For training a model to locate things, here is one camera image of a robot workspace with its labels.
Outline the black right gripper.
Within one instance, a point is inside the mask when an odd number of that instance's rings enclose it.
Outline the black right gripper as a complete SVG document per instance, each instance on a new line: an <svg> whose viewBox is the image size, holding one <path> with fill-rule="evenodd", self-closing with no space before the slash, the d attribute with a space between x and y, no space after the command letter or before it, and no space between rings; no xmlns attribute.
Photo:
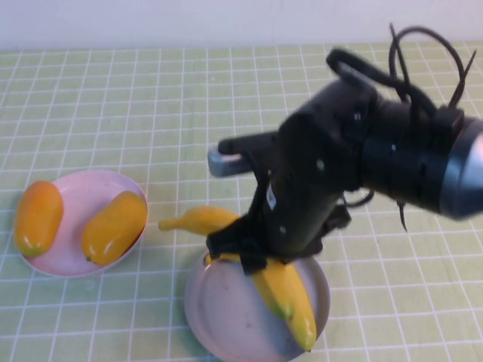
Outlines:
<svg viewBox="0 0 483 362"><path fill-rule="evenodd" d="M255 177L248 212L207 237L211 257L238 254L246 276L264 270L268 259L288 263L319 253L320 238L349 221L337 204L342 189L304 182L283 168Z"/></svg>

